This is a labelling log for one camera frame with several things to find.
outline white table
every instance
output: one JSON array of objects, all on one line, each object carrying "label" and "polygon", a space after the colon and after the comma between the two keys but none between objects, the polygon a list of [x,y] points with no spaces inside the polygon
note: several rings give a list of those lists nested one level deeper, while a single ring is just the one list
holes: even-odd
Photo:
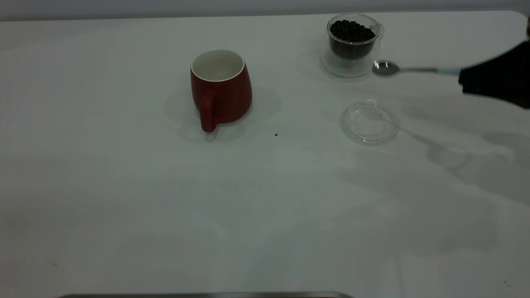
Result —
[{"label": "white table", "polygon": [[[525,38],[515,12],[371,16],[404,66]],[[335,81],[330,17],[0,23],[0,296],[528,297],[528,112],[449,76]],[[206,135],[189,64],[214,47],[245,57],[254,103]],[[401,119],[386,146],[339,128],[372,97]]]}]

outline coffee beans in jar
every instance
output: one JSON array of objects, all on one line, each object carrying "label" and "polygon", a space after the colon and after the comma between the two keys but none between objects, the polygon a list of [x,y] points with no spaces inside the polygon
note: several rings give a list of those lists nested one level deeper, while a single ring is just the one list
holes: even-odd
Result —
[{"label": "coffee beans in jar", "polygon": [[331,50],[342,59],[361,59],[368,55],[374,46],[373,42],[366,41],[373,39],[375,33],[357,22],[336,21],[329,30],[335,37],[329,37]]}]

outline glass jar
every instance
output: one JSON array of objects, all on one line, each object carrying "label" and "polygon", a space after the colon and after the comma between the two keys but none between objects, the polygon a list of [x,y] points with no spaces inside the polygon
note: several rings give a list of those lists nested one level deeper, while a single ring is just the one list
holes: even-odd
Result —
[{"label": "glass jar", "polygon": [[[331,33],[331,26],[337,21],[356,22],[370,28],[374,37],[361,42],[342,40]],[[379,48],[384,28],[369,16],[357,13],[337,15],[328,22],[327,35],[323,45],[322,63],[338,77],[363,80],[372,74],[371,68],[379,57]]]}]

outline spoon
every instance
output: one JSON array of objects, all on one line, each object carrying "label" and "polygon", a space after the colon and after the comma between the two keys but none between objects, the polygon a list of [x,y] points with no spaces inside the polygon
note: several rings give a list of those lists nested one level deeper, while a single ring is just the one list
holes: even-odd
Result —
[{"label": "spoon", "polygon": [[439,73],[446,75],[460,75],[460,68],[458,67],[409,67],[399,68],[393,62],[380,60],[374,62],[372,72],[378,76],[391,76],[398,72],[424,72],[424,73]]}]

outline mug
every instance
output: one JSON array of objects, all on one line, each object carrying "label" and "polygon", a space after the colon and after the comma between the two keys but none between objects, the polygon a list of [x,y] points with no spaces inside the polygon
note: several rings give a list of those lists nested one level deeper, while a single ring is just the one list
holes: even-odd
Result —
[{"label": "mug", "polygon": [[245,60],[229,50],[202,53],[191,64],[191,92],[205,132],[240,119],[252,103]]}]

